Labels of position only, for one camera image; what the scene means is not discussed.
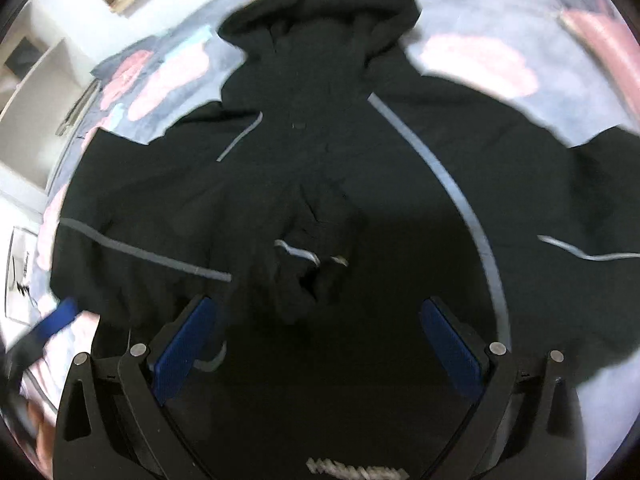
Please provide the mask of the white bookshelf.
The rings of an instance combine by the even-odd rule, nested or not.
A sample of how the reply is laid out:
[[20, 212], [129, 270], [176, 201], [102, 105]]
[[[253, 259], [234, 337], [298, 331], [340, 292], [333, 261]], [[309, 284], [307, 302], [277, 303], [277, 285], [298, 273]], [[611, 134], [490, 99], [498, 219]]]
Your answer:
[[46, 195], [90, 99], [90, 0], [28, 0], [1, 37], [1, 188]]

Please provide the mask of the black hooded jacket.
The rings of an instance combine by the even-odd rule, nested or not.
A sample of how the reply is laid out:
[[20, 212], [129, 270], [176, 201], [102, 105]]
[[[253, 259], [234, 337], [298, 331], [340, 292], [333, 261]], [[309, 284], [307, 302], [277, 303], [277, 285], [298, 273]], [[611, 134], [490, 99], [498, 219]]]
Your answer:
[[217, 479], [317, 465], [419, 478], [468, 405], [419, 320], [560, 350], [584, 382], [639, 344], [639, 140], [568, 148], [412, 66], [414, 0], [255, 0], [219, 27], [221, 97], [137, 144], [98, 131], [70, 180], [51, 287], [96, 356], [195, 296], [220, 318], [168, 410]]

